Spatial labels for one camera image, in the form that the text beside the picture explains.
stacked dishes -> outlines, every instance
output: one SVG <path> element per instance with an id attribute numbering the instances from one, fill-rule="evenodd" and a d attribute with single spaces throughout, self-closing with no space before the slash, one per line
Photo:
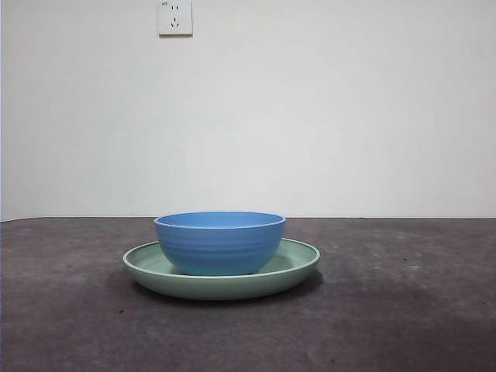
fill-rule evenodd
<path id="1" fill-rule="evenodd" d="M 159 243 L 128 251 L 135 280 L 165 295 L 227 300 L 283 291 L 315 268 L 315 247 L 282 239 L 286 218 L 263 212 L 189 212 L 154 220 Z"/>

bowl rim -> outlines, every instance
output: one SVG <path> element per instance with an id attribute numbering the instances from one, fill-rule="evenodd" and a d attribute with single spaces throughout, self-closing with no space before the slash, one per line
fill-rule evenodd
<path id="1" fill-rule="evenodd" d="M 160 222 L 159 219 L 162 219 L 164 217 L 172 217 L 175 215 L 193 215 L 193 214 L 199 214 L 199 213 L 253 213 L 253 214 L 258 214 L 258 215 L 273 215 L 275 217 L 278 217 L 281 219 L 280 221 L 276 222 L 270 222 L 270 223 L 261 223 L 257 225 L 244 225 L 244 226 L 187 226 L 187 225 L 172 225 L 170 223 L 163 223 Z M 269 212 L 258 212 L 258 211 L 195 211 L 195 212 L 181 212 L 181 213 L 173 213 L 171 215 L 160 215 L 156 217 L 153 220 L 153 223 L 158 226 L 163 226 L 163 227 L 170 227 L 170 228 L 175 228 L 175 229 L 213 229 L 213 230 L 232 230 L 232 229 L 253 229 L 257 227 L 266 227 L 266 226 L 275 226 L 275 225 L 280 225 L 286 222 L 286 218 L 282 215 L 278 215 L 275 213 L 269 213 Z"/>

wall socket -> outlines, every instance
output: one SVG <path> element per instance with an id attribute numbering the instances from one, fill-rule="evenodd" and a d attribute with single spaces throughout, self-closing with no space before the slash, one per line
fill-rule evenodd
<path id="1" fill-rule="evenodd" d="M 157 8 L 159 35 L 193 35 L 192 0 L 163 0 Z"/>

blue bowl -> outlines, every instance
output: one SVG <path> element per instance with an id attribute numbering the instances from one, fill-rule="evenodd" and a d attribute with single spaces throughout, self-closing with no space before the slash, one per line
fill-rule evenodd
<path id="1" fill-rule="evenodd" d="M 191 212 L 153 222 L 162 251 L 179 271 L 243 275 L 273 257 L 286 218 L 262 212 Z"/>

green plate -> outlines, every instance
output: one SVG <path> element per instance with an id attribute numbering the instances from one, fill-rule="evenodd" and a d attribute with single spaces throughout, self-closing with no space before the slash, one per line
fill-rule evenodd
<path id="1" fill-rule="evenodd" d="M 173 297 L 194 300 L 236 300 L 271 295 L 294 287 L 315 269 L 319 251 L 306 243 L 281 239 L 276 254 L 255 274 L 206 277 L 179 272 L 158 242 L 126 252 L 124 264 L 142 286 Z"/>

